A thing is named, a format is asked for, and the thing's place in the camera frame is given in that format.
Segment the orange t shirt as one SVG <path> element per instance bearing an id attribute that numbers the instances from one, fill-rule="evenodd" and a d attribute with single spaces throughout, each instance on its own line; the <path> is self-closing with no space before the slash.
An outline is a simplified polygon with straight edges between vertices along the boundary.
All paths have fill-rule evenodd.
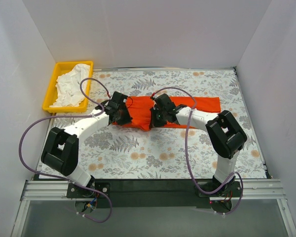
<path id="1" fill-rule="evenodd" d="M 170 99 L 175 105 L 184 104 L 189 107 L 194 105 L 194 101 L 190 97 L 170 96 Z M 209 112 L 220 113 L 221 104 L 219 97 L 195 97 L 197 102 L 196 109 Z M 142 131 L 150 131 L 151 113 L 154 102 L 149 96 L 131 96 L 127 98 L 126 106 L 129 114 L 132 117 L 131 123 L 121 125 L 126 128 L 136 128 Z M 175 123 L 167 122 L 165 128 L 186 128 L 186 125 L 177 125 Z"/>

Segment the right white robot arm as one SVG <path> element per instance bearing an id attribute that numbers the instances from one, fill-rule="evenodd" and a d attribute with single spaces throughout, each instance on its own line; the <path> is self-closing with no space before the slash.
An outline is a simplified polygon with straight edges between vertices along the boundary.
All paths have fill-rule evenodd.
<path id="1" fill-rule="evenodd" d="M 151 125 L 161 127 L 167 122 L 184 125 L 206 132 L 218 155 L 217 168 L 213 176 L 213 189 L 219 196 L 231 191 L 230 182 L 235 176 L 235 165 L 240 151 L 247 141 L 247 135 L 230 111 L 209 113 L 196 107 L 175 105 L 167 94 L 151 97 Z"/>

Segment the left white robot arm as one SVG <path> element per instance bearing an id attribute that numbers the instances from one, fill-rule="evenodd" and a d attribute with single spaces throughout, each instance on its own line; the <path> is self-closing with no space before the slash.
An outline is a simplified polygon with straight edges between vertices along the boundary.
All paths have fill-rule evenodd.
<path id="1" fill-rule="evenodd" d="M 79 144 L 97 130 L 112 123 L 125 125 L 132 121 L 127 109 L 128 96 L 114 92 L 110 100 L 100 104 L 88 116 L 65 128 L 54 127 L 49 131 L 41 162 L 78 184 L 83 197 L 95 192 L 94 178 L 78 164 Z"/>

